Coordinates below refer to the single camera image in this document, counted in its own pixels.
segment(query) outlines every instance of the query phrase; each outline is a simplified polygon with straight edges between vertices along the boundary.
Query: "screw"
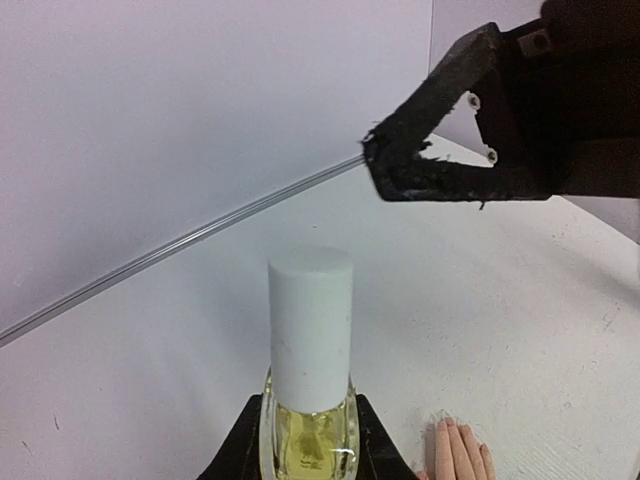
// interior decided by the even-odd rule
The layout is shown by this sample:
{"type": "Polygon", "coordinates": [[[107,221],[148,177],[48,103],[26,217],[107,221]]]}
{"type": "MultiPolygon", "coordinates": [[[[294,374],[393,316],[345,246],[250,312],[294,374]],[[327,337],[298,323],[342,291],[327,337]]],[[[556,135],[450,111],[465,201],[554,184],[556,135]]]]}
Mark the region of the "screw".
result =
{"type": "Polygon", "coordinates": [[[482,105],[482,103],[480,102],[480,97],[473,92],[469,92],[469,95],[467,95],[467,102],[469,102],[469,106],[476,112],[480,110],[480,107],[482,105]]]}
{"type": "Polygon", "coordinates": [[[536,46],[538,50],[547,50],[549,49],[549,39],[546,35],[542,33],[538,33],[533,37],[533,44],[536,46]]]}
{"type": "Polygon", "coordinates": [[[491,163],[491,165],[495,165],[498,163],[498,152],[496,152],[493,148],[487,149],[487,160],[491,163]]]}

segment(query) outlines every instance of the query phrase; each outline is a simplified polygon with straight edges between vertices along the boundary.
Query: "perfume bottle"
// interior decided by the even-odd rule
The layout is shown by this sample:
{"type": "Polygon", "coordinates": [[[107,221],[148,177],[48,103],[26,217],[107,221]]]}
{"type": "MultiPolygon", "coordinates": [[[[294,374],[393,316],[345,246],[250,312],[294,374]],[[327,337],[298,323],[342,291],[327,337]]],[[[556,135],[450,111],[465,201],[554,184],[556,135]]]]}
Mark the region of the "perfume bottle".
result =
{"type": "Polygon", "coordinates": [[[271,369],[260,413],[263,480],[354,480],[360,432],[349,376],[353,263],[328,247],[269,262],[271,369]]]}

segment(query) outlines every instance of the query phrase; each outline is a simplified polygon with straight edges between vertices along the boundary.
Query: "yellow liquid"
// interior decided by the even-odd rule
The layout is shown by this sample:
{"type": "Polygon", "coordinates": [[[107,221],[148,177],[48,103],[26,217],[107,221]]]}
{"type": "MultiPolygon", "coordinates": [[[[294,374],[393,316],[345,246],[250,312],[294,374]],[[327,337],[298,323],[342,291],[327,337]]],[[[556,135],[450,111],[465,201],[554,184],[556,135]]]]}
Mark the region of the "yellow liquid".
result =
{"type": "Polygon", "coordinates": [[[349,454],[346,448],[346,402],[322,413],[304,414],[276,406],[278,480],[342,479],[349,454]]]}
{"type": "Polygon", "coordinates": [[[360,431],[355,390],[336,408],[299,413],[280,405],[267,378],[260,426],[266,480],[355,480],[360,431]]]}

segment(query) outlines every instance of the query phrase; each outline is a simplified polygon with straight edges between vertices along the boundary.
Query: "white wall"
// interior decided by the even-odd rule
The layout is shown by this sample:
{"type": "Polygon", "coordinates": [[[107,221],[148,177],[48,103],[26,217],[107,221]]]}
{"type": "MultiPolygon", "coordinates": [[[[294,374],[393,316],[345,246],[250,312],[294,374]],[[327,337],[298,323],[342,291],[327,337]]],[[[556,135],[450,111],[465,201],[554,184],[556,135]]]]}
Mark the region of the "white wall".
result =
{"type": "Polygon", "coordinates": [[[430,25],[430,0],[2,2],[0,332],[358,154],[430,25]]]}
{"type": "MultiPolygon", "coordinates": [[[[493,21],[509,30],[539,17],[539,0],[436,0],[433,7],[431,67],[453,42],[474,28],[493,21]]],[[[437,133],[477,152],[484,147],[466,101],[458,103],[437,133]]],[[[640,202],[631,199],[571,197],[571,200],[619,231],[640,242],[640,202]]]]}

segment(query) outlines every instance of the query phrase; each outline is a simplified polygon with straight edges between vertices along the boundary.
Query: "finger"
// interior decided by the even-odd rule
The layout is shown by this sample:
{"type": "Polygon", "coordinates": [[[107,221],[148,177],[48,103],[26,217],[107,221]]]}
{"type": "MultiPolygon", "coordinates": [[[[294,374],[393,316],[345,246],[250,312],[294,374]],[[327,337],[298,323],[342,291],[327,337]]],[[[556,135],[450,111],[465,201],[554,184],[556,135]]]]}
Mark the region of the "finger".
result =
{"type": "Polygon", "coordinates": [[[460,431],[460,436],[462,437],[464,446],[467,448],[467,453],[469,454],[469,460],[471,461],[471,467],[473,468],[476,480],[487,480],[484,462],[482,460],[482,455],[480,455],[480,447],[478,446],[476,437],[473,436],[471,428],[469,425],[462,425],[458,430],[460,431]]]}
{"type": "Polygon", "coordinates": [[[471,460],[469,460],[469,454],[462,442],[462,437],[460,436],[458,427],[452,418],[447,418],[447,429],[449,430],[451,454],[453,456],[453,464],[456,469],[458,480],[475,480],[471,460]]]}
{"type": "Polygon", "coordinates": [[[436,428],[436,478],[438,480],[456,480],[449,429],[444,420],[438,422],[436,428]]]}
{"type": "Polygon", "coordinates": [[[484,470],[487,472],[487,480],[496,480],[496,469],[493,467],[493,458],[491,457],[491,451],[486,445],[480,446],[480,455],[482,455],[482,463],[484,463],[484,470]]]}

